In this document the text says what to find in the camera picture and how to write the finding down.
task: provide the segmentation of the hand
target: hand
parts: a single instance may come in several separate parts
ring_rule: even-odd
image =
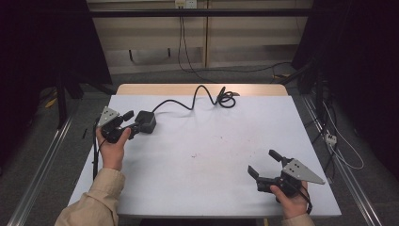
[[[130,128],[126,128],[117,143],[109,143],[101,134],[101,128],[96,129],[96,137],[99,141],[101,156],[103,157],[103,168],[122,170],[122,160],[124,156],[124,145],[131,133]]]
[[[308,189],[307,182],[302,181],[302,186],[305,187],[305,189]],[[300,190],[304,195],[306,195],[307,192],[303,187]],[[284,218],[286,219],[295,218],[299,215],[306,214],[306,210],[308,208],[308,202],[306,202],[306,200],[303,199],[302,196],[298,194],[290,199],[287,196],[285,196],[285,194],[277,186],[270,186],[270,189],[273,192],[273,194],[279,199],[279,202],[282,205],[282,212]]]

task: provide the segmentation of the silver metal bracket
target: silver metal bracket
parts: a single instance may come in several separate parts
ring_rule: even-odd
[[[100,120],[97,123],[97,127],[101,127],[109,123],[110,121],[114,120],[120,113],[115,111],[108,106],[105,106],[103,109],[103,113],[101,114]]]
[[[291,162],[289,162],[282,171],[301,181],[312,182],[320,185],[326,183],[323,179],[317,176],[316,173],[311,171],[297,159],[291,160]]]

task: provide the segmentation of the beige sleeve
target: beige sleeve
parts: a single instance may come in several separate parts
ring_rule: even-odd
[[[313,220],[308,214],[299,215],[295,218],[285,219],[281,222],[282,226],[314,226]]]
[[[66,207],[56,225],[118,225],[117,207],[124,175],[114,169],[101,169],[90,191]]]

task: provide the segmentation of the wall outlet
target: wall outlet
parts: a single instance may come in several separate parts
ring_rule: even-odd
[[[197,8],[197,0],[185,0],[185,8]]]

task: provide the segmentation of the black curtain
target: black curtain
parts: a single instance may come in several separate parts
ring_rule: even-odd
[[[44,9],[53,13],[40,13]],[[0,3],[0,164],[4,164],[32,119],[44,88],[63,72],[67,84],[111,78],[86,0],[5,0]]]
[[[341,14],[341,27],[319,69],[359,135],[399,178],[399,8],[387,1],[348,3],[350,8]],[[303,64],[302,57],[312,56],[317,45],[311,46],[309,40],[317,38],[323,24],[326,21],[313,20],[307,26],[303,48],[293,62],[297,67]]]

